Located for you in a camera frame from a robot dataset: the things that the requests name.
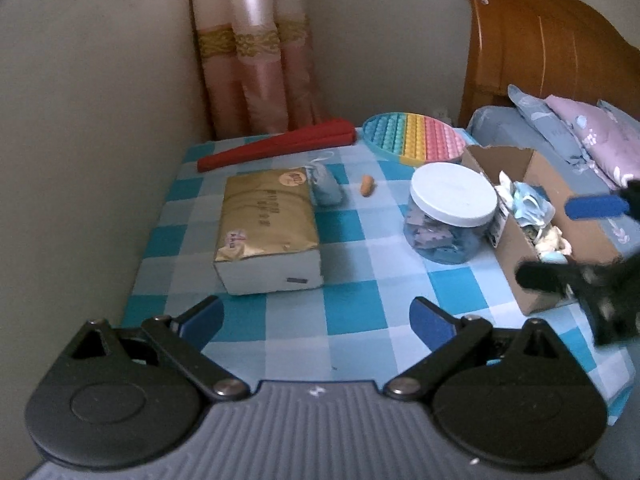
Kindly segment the pink satin curtain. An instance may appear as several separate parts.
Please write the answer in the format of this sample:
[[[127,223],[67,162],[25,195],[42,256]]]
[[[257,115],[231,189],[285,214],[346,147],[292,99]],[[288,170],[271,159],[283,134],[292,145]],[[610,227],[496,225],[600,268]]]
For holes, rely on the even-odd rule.
[[[191,0],[218,139],[326,120],[305,0]]]

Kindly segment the rainbow pop-it mat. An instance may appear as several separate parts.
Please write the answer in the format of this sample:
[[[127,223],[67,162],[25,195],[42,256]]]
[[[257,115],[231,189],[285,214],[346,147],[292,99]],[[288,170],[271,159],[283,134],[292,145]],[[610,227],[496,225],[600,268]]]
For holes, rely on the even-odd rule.
[[[372,116],[363,123],[361,137],[373,153],[410,167],[458,162],[468,145],[446,122],[414,113]]]

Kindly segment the gold tissue pack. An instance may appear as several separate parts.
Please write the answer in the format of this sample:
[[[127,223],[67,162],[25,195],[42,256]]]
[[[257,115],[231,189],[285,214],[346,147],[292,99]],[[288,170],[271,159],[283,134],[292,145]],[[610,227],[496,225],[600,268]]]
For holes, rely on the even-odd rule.
[[[323,285],[305,168],[248,172],[227,180],[214,266],[233,296]]]

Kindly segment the small orange peanut toy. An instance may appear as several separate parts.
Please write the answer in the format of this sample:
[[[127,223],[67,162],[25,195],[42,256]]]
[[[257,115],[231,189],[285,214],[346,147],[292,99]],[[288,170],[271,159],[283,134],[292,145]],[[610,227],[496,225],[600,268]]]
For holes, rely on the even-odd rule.
[[[375,188],[374,177],[365,174],[361,179],[360,194],[362,197],[369,197]]]

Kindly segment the beige knotted cloth toy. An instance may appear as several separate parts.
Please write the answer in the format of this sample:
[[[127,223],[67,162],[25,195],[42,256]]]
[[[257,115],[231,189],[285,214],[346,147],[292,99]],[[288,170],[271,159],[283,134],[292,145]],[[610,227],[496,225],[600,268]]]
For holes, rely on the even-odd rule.
[[[567,262],[573,247],[557,226],[549,224],[541,229],[533,241],[538,258],[544,262]]]

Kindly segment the blue round doll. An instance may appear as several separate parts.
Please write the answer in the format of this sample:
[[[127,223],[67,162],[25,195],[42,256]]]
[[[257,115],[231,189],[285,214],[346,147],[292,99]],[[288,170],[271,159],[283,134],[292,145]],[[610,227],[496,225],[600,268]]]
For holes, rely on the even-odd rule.
[[[543,229],[555,216],[555,208],[542,188],[515,182],[512,193],[512,216],[521,228]]]

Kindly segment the brown cardboard box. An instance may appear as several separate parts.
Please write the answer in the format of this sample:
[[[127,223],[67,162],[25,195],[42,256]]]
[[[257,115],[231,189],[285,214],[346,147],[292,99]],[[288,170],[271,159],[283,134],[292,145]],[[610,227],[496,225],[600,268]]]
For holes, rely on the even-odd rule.
[[[472,145],[465,149],[462,164],[484,174],[498,191],[487,237],[523,314],[571,299],[519,285],[515,272],[522,261],[556,257],[559,262],[609,263],[620,256],[599,221],[567,217],[564,203],[572,191],[544,155],[531,148]]]

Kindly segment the blue bed sheet mattress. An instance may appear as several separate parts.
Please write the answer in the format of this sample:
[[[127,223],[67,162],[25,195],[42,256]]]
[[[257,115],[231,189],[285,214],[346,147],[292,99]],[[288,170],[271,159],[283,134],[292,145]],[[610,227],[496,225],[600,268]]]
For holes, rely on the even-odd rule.
[[[479,108],[473,113],[469,125],[466,126],[466,132],[483,146],[509,145],[532,148],[548,160],[574,194],[600,194],[610,190],[604,180],[582,162],[572,166],[562,159],[515,107]],[[630,255],[639,249],[639,225],[631,218],[601,219],[600,226],[621,254]]]

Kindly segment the red folded fan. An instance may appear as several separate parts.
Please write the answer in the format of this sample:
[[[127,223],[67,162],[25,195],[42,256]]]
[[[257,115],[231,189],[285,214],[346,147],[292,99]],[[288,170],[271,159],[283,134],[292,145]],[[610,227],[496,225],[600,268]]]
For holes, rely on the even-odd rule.
[[[333,119],[319,125],[276,134],[268,139],[250,142],[218,154],[204,156],[196,163],[196,170],[202,174],[253,160],[324,148],[340,148],[352,145],[356,140],[356,128],[351,122],[345,119]]]

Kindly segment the blue floral pillow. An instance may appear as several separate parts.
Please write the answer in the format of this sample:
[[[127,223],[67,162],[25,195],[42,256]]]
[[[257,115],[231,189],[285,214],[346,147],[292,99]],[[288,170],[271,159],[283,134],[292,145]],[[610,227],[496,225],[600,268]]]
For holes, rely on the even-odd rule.
[[[544,100],[523,92],[515,84],[506,90],[509,99],[525,121],[542,135],[556,154],[576,168],[596,168],[596,163],[578,141],[570,128],[548,107]]]

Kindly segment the pink floral pillow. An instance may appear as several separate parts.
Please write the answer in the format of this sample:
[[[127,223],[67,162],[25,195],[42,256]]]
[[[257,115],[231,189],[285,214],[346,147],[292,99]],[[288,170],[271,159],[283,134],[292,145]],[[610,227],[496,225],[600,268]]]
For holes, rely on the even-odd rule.
[[[639,131],[602,108],[548,96],[544,102],[566,122],[601,170],[620,188],[639,179]]]

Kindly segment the wooden headboard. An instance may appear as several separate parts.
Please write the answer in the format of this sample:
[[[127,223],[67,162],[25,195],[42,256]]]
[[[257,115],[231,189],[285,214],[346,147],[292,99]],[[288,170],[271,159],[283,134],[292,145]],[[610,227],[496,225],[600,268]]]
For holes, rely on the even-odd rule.
[[[580,0],[469,0],[468,64],[458,122],[508,106],[511,84],[639,115],[639,50]]]

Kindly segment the clear jar white lid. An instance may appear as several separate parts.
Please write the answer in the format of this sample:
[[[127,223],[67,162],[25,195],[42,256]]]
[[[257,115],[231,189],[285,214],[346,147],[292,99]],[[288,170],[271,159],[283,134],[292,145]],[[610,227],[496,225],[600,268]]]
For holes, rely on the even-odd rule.
[[[404,234],[421,257],[461,264],[480,250],[498,196],[482,174],[452,162],[429,162],[414,170]]]

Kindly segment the blue checkered tablecloth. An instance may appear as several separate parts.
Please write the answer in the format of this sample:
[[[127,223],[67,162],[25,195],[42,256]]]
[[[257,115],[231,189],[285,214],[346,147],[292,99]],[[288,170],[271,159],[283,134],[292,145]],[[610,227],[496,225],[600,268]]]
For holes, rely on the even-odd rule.
[[[524,323],[489,246],[461,266],[425,260],[402,226],[411,169],[382,159],[367,145],[249,162],[199,174],[204,156],[231,141],[190,148],[152,231],[122,322],[178,315],[209,295],[224,302],[224,324],[205,351],[256,385],[269,380],[374,380],[384,384],[426,355],[409,324],[422,296],[453,315],[477,314],[499,327]],[[231,296],[214,268],[224,185],[240,171],[299,167],[317,157],[341,185],[343,203],[316,213],[324,283],[316,289]],[[362,197],[362,177],[375,188]]]

